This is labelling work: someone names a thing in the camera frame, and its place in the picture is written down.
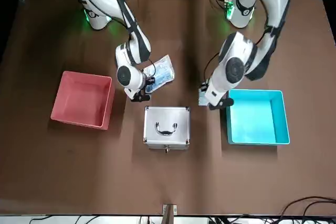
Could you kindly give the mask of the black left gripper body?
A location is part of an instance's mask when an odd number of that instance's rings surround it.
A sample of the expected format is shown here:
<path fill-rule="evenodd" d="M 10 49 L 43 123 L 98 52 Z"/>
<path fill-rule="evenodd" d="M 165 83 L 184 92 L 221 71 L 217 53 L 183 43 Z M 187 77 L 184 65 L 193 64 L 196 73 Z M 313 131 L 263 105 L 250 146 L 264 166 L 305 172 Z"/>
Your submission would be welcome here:
<path fill-rule="evenodd" d="M 232 98 L 221 98 L 220 100 L 215 100 L 209 103 L 208 107 L 210 110 L 222 110 L 226 107 L 230 107 L 234 104 Z"/>

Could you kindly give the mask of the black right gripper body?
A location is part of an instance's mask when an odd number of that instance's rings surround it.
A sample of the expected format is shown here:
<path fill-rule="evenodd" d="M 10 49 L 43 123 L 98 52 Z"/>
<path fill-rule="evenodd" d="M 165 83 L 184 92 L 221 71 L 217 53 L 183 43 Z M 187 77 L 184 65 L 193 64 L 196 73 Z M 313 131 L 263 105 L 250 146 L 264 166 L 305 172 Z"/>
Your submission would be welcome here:
<path fill-rule="evenodd" d="M 146 102 L 150 101 L 151 95 L 146 93 L 145 89 L 140 90 L 139 92 L 135 93 L 131 102 Z"/>

